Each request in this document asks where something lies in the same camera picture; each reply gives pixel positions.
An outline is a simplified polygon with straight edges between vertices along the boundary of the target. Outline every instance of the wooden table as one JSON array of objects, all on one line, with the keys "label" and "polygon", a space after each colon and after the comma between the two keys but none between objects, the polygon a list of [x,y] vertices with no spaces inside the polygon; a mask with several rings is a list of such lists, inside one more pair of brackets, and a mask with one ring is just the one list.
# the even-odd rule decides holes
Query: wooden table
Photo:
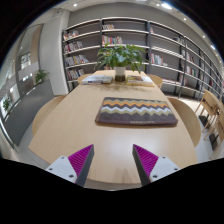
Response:
[{"label": "wooden table", "polygon": [[[114,70],[94,74],[114,76]],[[132,71],[126,71],[127,74],[139,75]],[[97,124],[95,118],[104,97],[166,101],[178,124],[176,127]],[[133,144],[157,156],[168,156],[180,168],[197,163],[184,123],[157,86],[127,86],[114,79],[111,84],[79,85],[47,117],[29,148],[51,164],[59,156],[69,156],[91,144],[94,144],[95,155],[87,178],[104,183],[141,183],[132,155]]]}]

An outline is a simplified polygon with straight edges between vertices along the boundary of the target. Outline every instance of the floor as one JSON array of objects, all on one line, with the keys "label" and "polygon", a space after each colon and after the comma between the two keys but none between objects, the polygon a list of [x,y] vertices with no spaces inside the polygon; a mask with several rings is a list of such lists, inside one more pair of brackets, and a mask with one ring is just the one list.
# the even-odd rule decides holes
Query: floor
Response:
[{"label": "floor", "polygon": [[[193,100],[188,100],[188,99],[181,99],[183,102],[185,102],[187,105],[189,105],[193,111],[196,110],[199,102],[193,101]],[[197,111],[197,115],[201,113],[202,107],[199,108]],[[199,120],[201,129],[203,129],[203,125],[201,121]],[[212,155],[213,150],[212,146],[210,143],[210,140],[203,140],[204,136],[206,135],[207,131],[202,133],[201,140],[197,147],[195,148],[198,162],[203,163],[209,161],[209,157]],[[46,163],[43,161],[41,158],[39,158],[37,155],[35,155],[33,152],[31,152],[28,148],[29,143],[32,140],[32,124],[30,124],[29,128],[25,132],[21,143],[18,147],[15,147],[15,150],[18,152],[13,151],[12,153],[12,160],[26,163],[29,165],[34,165],[36,167],[39,167],[41,169],[46,169],[50,164]],[[119,189],[128,189],[128,188],[138,188],[141,187],[141,185],[135,185],[135,186],[111,186],[103,183],[96,183],[90,180],[86,181],[85,184],[86,188],[92,188],[92,189],[104,189],[104,190],[119,190]]]}]

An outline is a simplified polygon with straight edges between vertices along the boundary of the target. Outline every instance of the gray wall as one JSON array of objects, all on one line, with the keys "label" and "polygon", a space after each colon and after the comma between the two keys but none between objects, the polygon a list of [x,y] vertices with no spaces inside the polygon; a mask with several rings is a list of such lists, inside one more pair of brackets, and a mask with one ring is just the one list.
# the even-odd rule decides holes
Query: gray wall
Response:
[{"label": "gray wall", "polygon": [[50,80],[46,80],[24,96],[21,102],[12,110],[4,126],[17,146],[39,109],[53,98],[54,94]]},{"label": "gray wall", "polygon": [[62,60],[62,30],[68,26],[69,11],[64,10],[59,16],[44,24],[39,46],[40,68],[50,73],[54,95],[68,94]]},{"label": "gray wall", "polygon": [[201,38],[193,29],[187,26],[184,22],[178,20],[176,17],[149,6],[134,3],[111,3],[91,6],[71,12],[68,27],[91,19],[116,16],[141,18],[169,26],[193,40],[208,54],[216,66],[218,68],[220,67],[220,64],[212,50],[204,42],[203,38]]}]

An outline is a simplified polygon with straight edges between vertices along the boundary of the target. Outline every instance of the bookshelf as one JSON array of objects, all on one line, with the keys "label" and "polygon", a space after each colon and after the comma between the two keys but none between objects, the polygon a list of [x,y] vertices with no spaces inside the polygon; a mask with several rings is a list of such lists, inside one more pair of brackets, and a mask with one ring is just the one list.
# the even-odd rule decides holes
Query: bookshelf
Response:
[{"label": "bookshelf", "polygon": [[[78,35],[64,40],[63,35],[78,30]],[[65,45],[82,41],[83,47],[65,52]],[[82,68],[85,73],[93,73],[97,61],[97,52],[110,41],[108,47],[134,44],[146,50],[142,71],[163,78],[162,91],[169,95],[190,97],[199,100],[204,89],[211,91],[218,99],[222,97],[223,79],[220,71],[210,57],[193,40],[182,33],[163,24],[132,17],[107,17],[89,20],[68,27],[62,31],[62,57],[73,57],[83,52],[88,63],[66,65],[64,63],[67,83],[67,71]]]}]

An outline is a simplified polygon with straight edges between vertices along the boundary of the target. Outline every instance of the zigzag pattern cushion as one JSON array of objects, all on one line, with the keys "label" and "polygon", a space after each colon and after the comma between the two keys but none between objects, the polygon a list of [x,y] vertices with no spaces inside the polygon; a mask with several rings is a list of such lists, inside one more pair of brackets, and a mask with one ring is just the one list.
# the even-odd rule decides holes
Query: zigzag pattern cushion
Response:
[{"label": "zigzag pattern cushion", "polygon": [[165,101],[105,97],[96,122],[128,125],[176,125]]}]

